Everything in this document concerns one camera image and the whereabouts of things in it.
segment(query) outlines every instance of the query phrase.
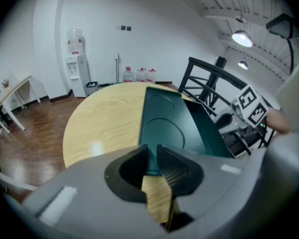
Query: trash bin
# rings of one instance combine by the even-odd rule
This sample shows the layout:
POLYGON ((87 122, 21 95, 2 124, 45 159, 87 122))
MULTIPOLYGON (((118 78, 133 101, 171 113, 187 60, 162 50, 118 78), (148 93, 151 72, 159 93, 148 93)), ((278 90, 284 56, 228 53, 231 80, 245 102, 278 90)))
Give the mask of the trash bin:
POLYGON ((89 82, 86 85, 86 89, 87 89, 88 96, 93 94, 94 92, 97 92, 99 90, 98 82, 89 82))

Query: water dispenser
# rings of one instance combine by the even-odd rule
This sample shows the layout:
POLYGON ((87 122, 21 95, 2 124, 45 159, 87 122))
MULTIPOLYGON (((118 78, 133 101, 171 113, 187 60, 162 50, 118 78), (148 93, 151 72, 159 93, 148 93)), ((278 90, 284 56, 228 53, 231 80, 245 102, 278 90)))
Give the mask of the water dispenser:
POLYGON ((67 74, 75 97, 88 97, 91 90, 86 87, 90 82, 85 55, 73 55, 65 59, 67 74))

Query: black cable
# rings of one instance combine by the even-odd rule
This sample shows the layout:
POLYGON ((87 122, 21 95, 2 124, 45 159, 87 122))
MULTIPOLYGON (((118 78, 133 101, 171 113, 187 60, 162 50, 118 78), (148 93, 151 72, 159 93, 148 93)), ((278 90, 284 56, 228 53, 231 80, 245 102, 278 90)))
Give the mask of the black cable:
POLYGON ((263 145, 263 143, 264 143, 264 141, 265 141, 266 134, 267 134, 267 116, 265 117, 264 124, 265 124, 265 133, 263 134, 263 137, 261 137, 261 141, 260 141, 260 143, 259 143, 258 148, 260 148, 261 145, 263 145))
POLYGON ((243 146, 245 151, 248 153, 248 155, 251 155, 251 151, 247 145, 247 143, 240 137, 240 135, 237 132, 233 133, 233 136, 238 140, 238 142, 243 146))
POLYGON ((293 46, 290 42, 289 39, 286 39, 289 45, 289 49, 290 49, 290 56, 291 56, 291 61, 290 61, 290 75, 293 73, 294 71, 294 49, 293 46))

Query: round wooden table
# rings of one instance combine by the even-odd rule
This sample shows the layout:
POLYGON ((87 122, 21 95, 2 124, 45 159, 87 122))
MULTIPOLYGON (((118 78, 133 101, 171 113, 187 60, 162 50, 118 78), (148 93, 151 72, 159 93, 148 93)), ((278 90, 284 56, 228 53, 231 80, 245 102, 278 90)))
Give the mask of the round wooden table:
MULTIPOLYGON (((147 86, 174 91, 156 84, 124 83, 101 89, 84 100, 73 112, 64 132, 65 166, 138 145, 147 86)), ((147 195, 148 211, 158 222, 167 222, 171 190, 164 178, 144 176, 142 191, 147 195)))

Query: plastic water jug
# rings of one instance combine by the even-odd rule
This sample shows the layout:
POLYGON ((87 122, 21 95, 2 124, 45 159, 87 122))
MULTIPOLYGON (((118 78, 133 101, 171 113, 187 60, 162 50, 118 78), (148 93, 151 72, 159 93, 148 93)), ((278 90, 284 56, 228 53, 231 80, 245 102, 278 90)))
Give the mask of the plastic water jug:
POLYGON ((123 82, 127 83, 127 82, 133 82, 134 80, 134 74, 131 71, 130 67, 126 67, 126 70, 123 73, 123 82))
POLYGON ((137 82, 146 82, 146 69, 141 68, 140 70, 138 70, 138 72, 136 73, 136 81, 137 82))
POLYGON ((82 29, 73 28, 68 31, 68 51, 71 55, 84 54, 82 29))
POLYGON ((149 70, 146 77, 146 82, 155 83, 155 79, 156 79, 156 70, 154 69, 149 70))

